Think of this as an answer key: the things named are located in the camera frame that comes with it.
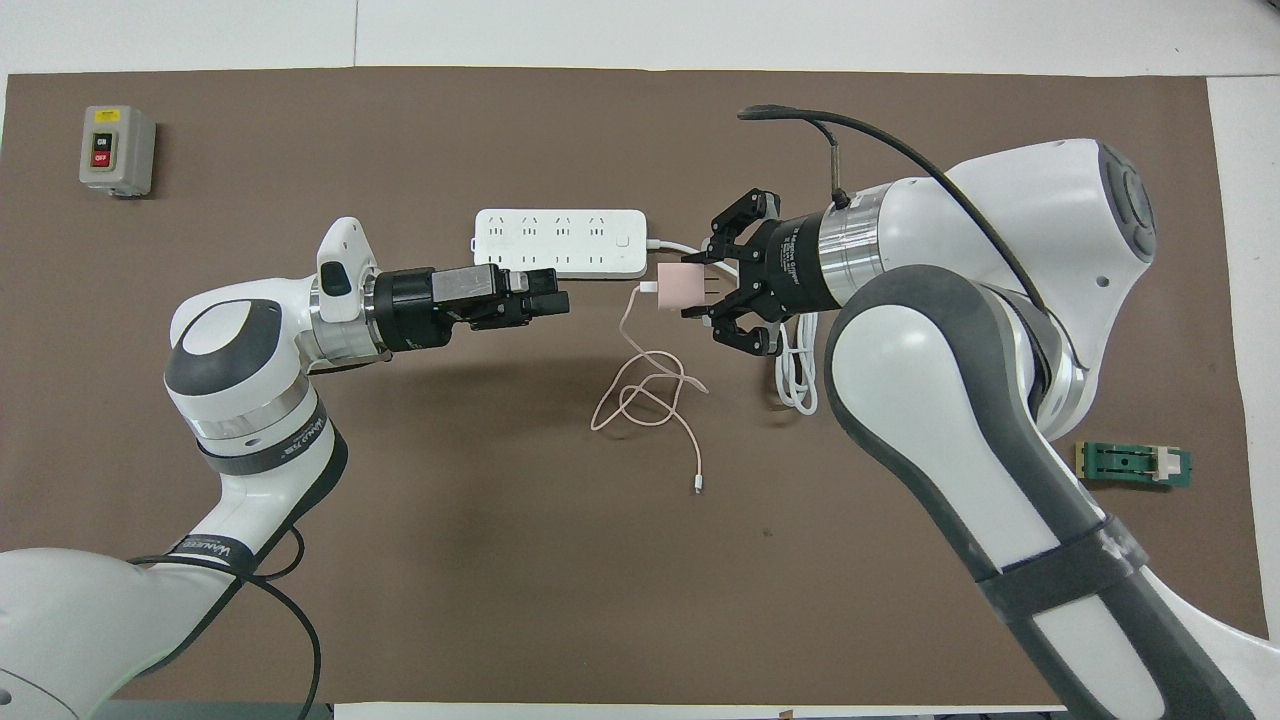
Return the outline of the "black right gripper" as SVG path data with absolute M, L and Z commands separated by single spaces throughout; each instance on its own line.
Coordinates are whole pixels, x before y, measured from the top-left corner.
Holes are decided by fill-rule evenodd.
M 764 190 L 749 190 L 717 215 L 700 263 L 746 261 L 748 288 L 760 283 L 760 292 L 730 292 L 718 302 L 682 309 L 684 318 L 709 318 L 716 342 L 760 357 L 782 354 L 783 318 L 829 309 L 829 288 L 818 252 L 824 217 L 812 213 L 790 220 L 778 218 L 780 196 Z M 739 236 L 756 222 L 762 224 L 751 238 L 737 245 Z M 739 318 L 749 314 L 759 316 L 764 325 L 741 328 Z

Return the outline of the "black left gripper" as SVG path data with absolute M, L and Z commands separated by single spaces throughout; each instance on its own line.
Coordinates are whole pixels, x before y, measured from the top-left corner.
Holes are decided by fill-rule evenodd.
M 516 325 L 566 314 L 570 296 L 558 291 L 554 268 L 472 265 L 384 272 L 374 281 L 372 319 L 381 343 L 392 352 L 438 348 L 451 342 L 457 323 L 472 331 L 494 328 L 513 295 L 518 295 Z

